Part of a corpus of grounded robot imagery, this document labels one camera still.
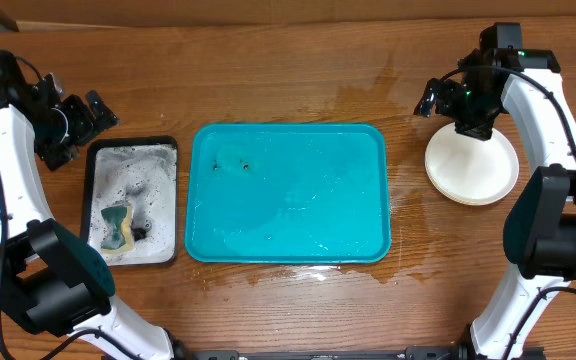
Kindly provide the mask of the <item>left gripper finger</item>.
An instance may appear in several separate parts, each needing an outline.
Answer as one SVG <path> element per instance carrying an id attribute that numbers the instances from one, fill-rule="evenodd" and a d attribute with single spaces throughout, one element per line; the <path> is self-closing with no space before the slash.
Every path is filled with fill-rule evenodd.
<path id="1" fill-rule="evenodd" d="M 45 75 L 43 81 L 51 98 L 61 100 L 66 96 L 65 86 L 62 79 L 53 72 L 49 72 Z"/>
<path id="2" fill-rule="evenodd" d="M 89 91 L 85 98 L 93 114 L 93 128 L 97 134 L 119 124 L 119 117 L 103 102 L 95 90 Z"/>

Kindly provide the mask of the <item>white plate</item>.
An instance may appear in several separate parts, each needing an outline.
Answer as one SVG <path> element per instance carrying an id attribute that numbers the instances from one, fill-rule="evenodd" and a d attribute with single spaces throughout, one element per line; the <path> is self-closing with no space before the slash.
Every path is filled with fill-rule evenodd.
<path id="1" fill-rule="evenodd" d="M 429 172 L 441 175 L 501 175 L 517 172 L 519 161 L 511 142 L 498 130 L 488 141 L 457 134 L 448 124 L 439 129 L 429 140 L 424 155 L 424 165 Z"/>

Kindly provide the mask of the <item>yellow-green plate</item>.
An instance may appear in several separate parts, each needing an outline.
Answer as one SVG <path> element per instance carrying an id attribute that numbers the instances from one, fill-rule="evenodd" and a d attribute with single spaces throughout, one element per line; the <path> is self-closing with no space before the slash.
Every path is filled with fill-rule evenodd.
<path id="1" fill-rule="evenodd" d="M 468 206 L 485 206 L 508 195 L 517 183 L 518 173 L 467 176 L 429 172 L 428 178 L 436 190 L 451 201 Z"/>

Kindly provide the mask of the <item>green yellow sponge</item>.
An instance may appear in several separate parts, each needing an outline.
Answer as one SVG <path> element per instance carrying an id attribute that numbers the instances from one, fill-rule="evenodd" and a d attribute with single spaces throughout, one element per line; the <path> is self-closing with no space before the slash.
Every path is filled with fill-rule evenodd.
<path id="1" fill-rule="evenodd" d="M 132 234 L 132 206 L 113 206 L 101 211 L 106 225 L 106 234 L 100 243 L 103 254 L 120 255 L 134 250 L 135 240 Z"/>

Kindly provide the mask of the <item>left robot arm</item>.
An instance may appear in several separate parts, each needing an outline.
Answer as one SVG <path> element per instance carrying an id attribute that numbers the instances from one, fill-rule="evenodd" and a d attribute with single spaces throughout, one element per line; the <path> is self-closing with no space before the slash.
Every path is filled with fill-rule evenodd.
<path id="1" fill-rule="evenodd" d="M 0 322 L 63 345 L 83 340 L 109 359 L 181 359 L 183 345 L 116 293 L 102 258 L 53 217 L 37 166 L 56 170 L 118 123 L 95 92 L 65 95 L 52 74 L 0 50 Z"/>

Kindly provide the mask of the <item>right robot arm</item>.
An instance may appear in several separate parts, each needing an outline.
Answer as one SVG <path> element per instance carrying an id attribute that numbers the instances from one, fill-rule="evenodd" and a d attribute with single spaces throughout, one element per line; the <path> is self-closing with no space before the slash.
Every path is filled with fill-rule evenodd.
<path id="1" fill-rule="evenodd" d="M 410 359 L 542 359 L 525 340 L 560 293 L 576 294 L 576 123 L 550 50 L 523 45 L 518 23 L 497 22 L 456 68 L 427 82 L 414 112 L 441 114 L 481 141 L 501 113 L 518 129 L 532 175 L 508 214 L 503 246 L 509 264 L 483 313 L 450 347 L 409 347 Z"/>

